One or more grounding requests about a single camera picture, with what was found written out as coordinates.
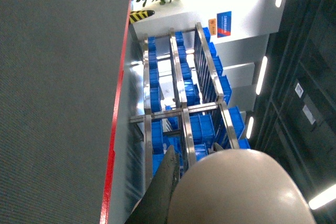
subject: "blue sign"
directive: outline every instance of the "blue sign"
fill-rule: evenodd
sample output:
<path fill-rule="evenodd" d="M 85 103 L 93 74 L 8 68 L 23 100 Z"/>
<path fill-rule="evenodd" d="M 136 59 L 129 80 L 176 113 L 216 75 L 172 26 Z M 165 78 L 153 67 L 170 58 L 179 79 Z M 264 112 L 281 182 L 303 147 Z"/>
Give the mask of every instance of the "blue sign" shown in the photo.
<path fill-rule="evenodd" d="M 217 14 L 217 38 L 231 35 L 231 12 Z"/>

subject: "white label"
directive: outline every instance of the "white label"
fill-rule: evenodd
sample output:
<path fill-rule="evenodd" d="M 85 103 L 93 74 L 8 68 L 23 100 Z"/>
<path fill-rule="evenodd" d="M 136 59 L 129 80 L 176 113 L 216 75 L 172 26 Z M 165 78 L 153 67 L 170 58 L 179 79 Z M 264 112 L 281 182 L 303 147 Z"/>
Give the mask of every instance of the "white label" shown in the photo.
<path fill-rule="evenodd" d="M 303 94 L 303 88 L 301 87 L 300 83 L 296 84 L 295 92 L 298 94 L 299 98 L 301 98 Z"/>
<path fill-rule="evenodd" d="M 307 105 L 303 106 L 302 111 L 304 112 L 304 114 L 306 115 L 306 117 L 308 118 L 310 124 L 313 124 L 314 122 L 316 122 L 313 114 L 310 112 L 309 108 L 307 107 Z"/>

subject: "blue storage crate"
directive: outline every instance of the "blue storage crate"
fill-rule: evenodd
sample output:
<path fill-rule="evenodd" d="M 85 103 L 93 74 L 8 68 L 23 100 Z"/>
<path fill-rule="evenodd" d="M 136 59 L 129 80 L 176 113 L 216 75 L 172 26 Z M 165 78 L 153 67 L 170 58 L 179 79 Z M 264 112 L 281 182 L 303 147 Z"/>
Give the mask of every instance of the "blue storage crate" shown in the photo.
<path fill-rule="evenodd" d="M 167 149 L 169 148 L 169 146 L 173 145 L 175 152 L 176 153 L 181 153 L 180 138 L 179 137 L 165 137 L 164 142 L 167 145 Z"/>
<path fill-rule="evenodd" d="M 222 65 L 222 62 L 220 61 L 221 59 L 218 56 L 213 57 L 212 59 L 214 61 L 215 68 L 216 68 L 218 76 L 222 76 L 222 74 L 223 74 L 223 65 Z"/>
<path fill-rule="evenodd" d="M 209 43 L 210 42 L 210 38 L 211 38 L 209 28 L 204 27 L 203 28 L 203 32 L 204 32 L 206 41 Z"/>
<path fill-rule="evenodd" d="M 181 63 L 183 80 L 191 80 L 191 70 L 188 63 Z"/>
<path fill-rule="evenodd" d="M 238 106 L 230 108 L 229 113 L 231 116 L 233 127 L 235 128 L 237 139 L 239 139 L 245 129 L 245 124 L 243 118 L 241 117 Z"/>
<path fill-rule="evenodd" d="M 177 50 L 179 51 L 179 53 L 180 52 L 185 53 L 185 46 L 179 46 L 179 47 L 177 47 Z"/>
<path fill-rule="evenodd" d="M 172 107 L 166 106 L 166 110 L 172 110 Z M 179 127 L 178 127 L 179 125 L 178 125 L 178 122 L 177 122 L 177 117 L 167 118 L 167 119 L 168 119 L 168 121 L 169 121 L 173 130 L 179 129 Z"/>
<path fill-rule="evenodd" d="M 251 149 L 250 144 L 246 138 L 239 140 L 238 143 L 241 149 Z"/>
<path fill-rule="evenodd" d="M 208 155 L 207 147 L 205 144 L 195 144 L 196 160 L 200 161 Z"/>
<path fill-rule="evenodd" d="M 199 121 L 199 115 L 190 116 L 191 131 L 193 133 L 194 144 L 202 143 L 202 130 Z"/>
<path fill-rule="evenodd" d="M 235 133 L 237 136 L 237 139 L 240 139 L 240 137 L 243 134 L 243 131 L 245 129 L 245 124 L 243 122 L 243 118 L 240 115 L 240 111 L 238 106 L 235 106 L 233 108 L 229 109 L 230 117 L 232 120 L 233 127 L 235 129 Z M 226 129 L 224 127 L 223 119 L 221 120 L 221 125 L 219 127 L 222 128 L 221 131 L 217 134 L 217 142 L 219 145 L 221 145 L 223 148 L 231 148 L 229 144 L 228 136 L 226 135 Z"/>
<path fill-rule="evenodd" d="M 211 148 L 215 140 L 215 130 L 211 115 L 199 115 L 199 120 L 203 137 L 202 143 L 206 144 L 208 148 Z"/>
<path fill-rule="evenodd" d="M 183 42 L 183 35 L 182 35 L 182 32 L 181 31 L 177 31 L 175 33 L 175 37 L 176 37 L 176 43 L 177 43 L 177 46 L 180 47 L 180 46 L 183 46 L 184 45 L 184 42 Z"/>
<path fill-rule="evenodd" d="M 180 63 L 187 63 L 187 55 L 181 54 L 180 55 Z"/>
<path fill-rule="evenodd" d="M 155 37 L 148 37 L 148 44 L 155 44 Z"/>
<path fill-rule="evenodd" d="M 149 60 L 149 69 L 157 69 L 158 68 L 156 51 L 149 52 L 148 60 Z"/>
<path fill-rule="evenodd" d="M 164 154 L 154 154 L 153 155 L 153 177 L 163 160 Z"/>
<path fill-rule="evenodd" d="M 187 96 L 187 106 L 195 105 L 196 94 L 192 80 L 184 81 L 185 94 Z"/>
<path fill-rule="evenodd" d="M 160 87 L 150 89 L 152 112 L 161 111 Z"/>
<path fill-rule="evenodd" d="M 148 52 L 148 59 L 149 60 L 156 59 L 156 50 Z"/>
<path fill-rule="evenodd" d="M 191 129 L 195 144 L 206 144 L 210 148 L 215 139 L 214 125 L 211 115 L 190 116 Z"/>
<path fill-rule="evenodd" d="M 149 60 L 149 69 L 158 69 L 157 59 Z"/>
<path fill-rule="evenodd" d="M 149 70 L 149 83 L 151 88 L 157 88 L 159 86 L 159 72 L 157 69 Z"/>
<path fill-rule="evenodd" d="M 201 103 L 201 98 L 200 98 L 200 91 L 198 90 L 197 84 L 194 84 L 194 89 L 195 89 L 195 105 L 198 105 Z"/>
<path fill-rule="evenodd" d="M 178 122 L 177 122 L 177 118 L 167 118 L 168 119 L 168 122 L 170 123 L 171 127 L 173 130 L 178 130 L 179 129 L 179 125 L 178 125 Z"/>
<path fill-rule="evenodd" d="M 230 83 L 229 83 L 226 76 L 220 76 L 219 81 L 222 85 L 222 89 L 223 89 L 223 93 L 224 93 L 224 99 L 223 100 L 228 105 L 229 102 L 230 102 L 231 95 L 232 95 L 232 89 L 231 89 Z"/>
<path fill-rule="evenodd" d="M 148 50 L 149 52 L 156 51 L 155 37 L 148 38 Z"/>
<path fill-rule="evenodd" d="M 152 145 L 154 154 L 163 153 L 162 120 L 152 122 Z"/>
<path fill-rule="evenodd" d="M 208 43 L 208 45 L 209 45 L 211 56 L 216 57 L 217 51 L 216 51 L 215 45 L 212 42 Z"/>

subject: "red edge strip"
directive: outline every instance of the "red edge strip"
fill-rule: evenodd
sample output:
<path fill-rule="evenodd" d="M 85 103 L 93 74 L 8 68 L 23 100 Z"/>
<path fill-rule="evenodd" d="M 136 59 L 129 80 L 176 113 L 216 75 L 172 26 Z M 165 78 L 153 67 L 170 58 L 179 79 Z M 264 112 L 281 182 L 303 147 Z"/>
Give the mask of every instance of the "red edge strip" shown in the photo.
<path fill-rule="evenodd" d="M 108 218 L 109 218 L 114 159 L 116 156 L 115 155 L 116 153 L 114 152 L 114 143 L 116 139 L 118 108 L 119 108 L 119 100 L 120 100 L 120 94 L 121 94 L 122 79 L 124 76 L 124 60 L 125 60 L 128 25 L 129 25 L 130 11 L 131 11 L 131 0 L 129 3 L 130 4 L 128 7 L 128 13 L 127 13 L 127 18 L 126 18 L 124 39 L 122 42 L 122 49 L 121 49 L 117 91 L 115 93 L 116 95 L 115 95 L 115 100 L 114 100 L 112 130 L 111 130 L 109 154 L 108 154 L 108 159 L 107 159 L 107 169 L 106 169 L 105 186 L 104 186 L 104 193 L 103 193 L 103 202 L 102 202 L 101 212 L 100 212 L 100 224 L 108 224 Z"/>

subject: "yellow and black warning stripe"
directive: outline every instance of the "yellow and black warning stripe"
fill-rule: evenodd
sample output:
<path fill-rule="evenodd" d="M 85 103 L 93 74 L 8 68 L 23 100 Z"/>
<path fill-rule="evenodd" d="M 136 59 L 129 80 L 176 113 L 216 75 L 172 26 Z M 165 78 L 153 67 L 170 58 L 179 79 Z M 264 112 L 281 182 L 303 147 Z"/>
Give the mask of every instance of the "yellow and black warning stripe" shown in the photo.
<path fill-rule="evenodd" d="M 138 11 L 131 11 L 130 13 L 130 23 L 133 24 L 134 22 L 140 21 L 142 19 L 148 18 L 155 14 L 153 10 L 138 10 Z"/>

